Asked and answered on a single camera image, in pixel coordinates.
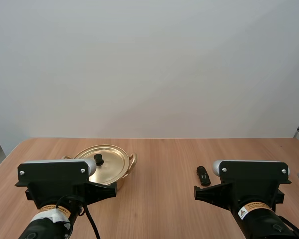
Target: wooden table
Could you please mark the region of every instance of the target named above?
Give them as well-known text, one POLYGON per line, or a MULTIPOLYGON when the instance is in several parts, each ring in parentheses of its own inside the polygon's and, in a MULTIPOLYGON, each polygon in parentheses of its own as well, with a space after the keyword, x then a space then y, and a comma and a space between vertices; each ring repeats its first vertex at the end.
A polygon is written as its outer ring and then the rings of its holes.
MULTIPOLYGON (((0 239, 18 238, 37 213, 25 188, 15 187, 17 167, 28 160, 60 159, 97 144, 112 144, 138 162, 116 198, 89 206, 102 239, 244 239, 229 211, 194 199, 196 168, 212 173, 218 159, 279 160, 290 170, 292 184, 277 214, 299 228, 299 142, 296 139, 30 139, 0 165, 0 239)), ((71 239, 94 239, 86 216, 79 217, 71 239)))

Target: orange label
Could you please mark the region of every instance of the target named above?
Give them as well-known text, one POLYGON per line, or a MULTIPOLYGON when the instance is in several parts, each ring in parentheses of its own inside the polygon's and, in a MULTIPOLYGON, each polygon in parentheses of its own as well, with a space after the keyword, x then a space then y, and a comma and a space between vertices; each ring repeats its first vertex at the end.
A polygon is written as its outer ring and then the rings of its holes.
POLYGON ((238 211, 238 215, 240 216, 241 219, 244 219, 244 217, 251 212, 252 210, 255 209, 268 209, 271 210, 271 208, 265 204, 265 203, 261 203, 261 202, 252 202, 252 203, 248 203, 245 206, 243 206, 239 211, 238 211))
MULTIPOLYGON (((55 205, 54 204, 50 204, 50 205, 45 205, 44 207, 40 208, 39 213, 41 212, 45 212, 51 209, 55 209, 55 205)), ((58 210, 63 213, 67 218, 70 217, 71 213, 69 210, 67 210, 65 207, 59 206, 58 210)))

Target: pot lid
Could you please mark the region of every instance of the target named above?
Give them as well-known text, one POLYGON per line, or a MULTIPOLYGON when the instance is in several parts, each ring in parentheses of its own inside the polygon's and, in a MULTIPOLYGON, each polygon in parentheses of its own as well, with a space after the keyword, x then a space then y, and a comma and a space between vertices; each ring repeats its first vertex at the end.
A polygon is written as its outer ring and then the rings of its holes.
POLYGON ((104 185, 122 178, 129 167, 129 157, 120 148, 113 145, 97 145, 87 148, 74 158, 94 158, 96 171, 89 177, 90 182, 104 185))

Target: pot handle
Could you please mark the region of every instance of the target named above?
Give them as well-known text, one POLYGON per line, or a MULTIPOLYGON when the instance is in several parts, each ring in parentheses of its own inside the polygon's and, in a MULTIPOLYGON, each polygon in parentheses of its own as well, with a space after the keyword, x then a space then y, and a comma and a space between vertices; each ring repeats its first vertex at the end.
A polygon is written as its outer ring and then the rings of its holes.
POLYGON ((135 167, 135 164, 136 164, 136 162, 137 162, 138 157, 136 156, 135 153, 132 153, 132 154, 130 155, 129 159, 130 159, 130 165, 129 165, 129 168, 128 168, 126 174, 125 174, 122 178, 125 178, 126 176, 128 176, 128 175, 131 173, 131 171, 132 171, 133 168, 135 167))
POLYGON ((65 155, 61 159, 73 159, 73 158, 71 158, 70 156, 65 155))

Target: brass pot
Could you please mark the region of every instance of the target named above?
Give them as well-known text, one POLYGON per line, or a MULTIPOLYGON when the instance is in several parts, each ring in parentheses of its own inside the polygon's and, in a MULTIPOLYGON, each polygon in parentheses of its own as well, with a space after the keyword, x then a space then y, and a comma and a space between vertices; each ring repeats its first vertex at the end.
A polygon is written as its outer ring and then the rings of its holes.
POLYGON ((113 145, 96 145, 79 152, 73 158, 63 156, 62 159, 85 159, 94 158, 96 161, 96 171, 89 177, 89 181, 109 185, 117 183, 119 190, 137 162, 137 156, 132 153, 128 157, 127 153, 119 147, 113 145))

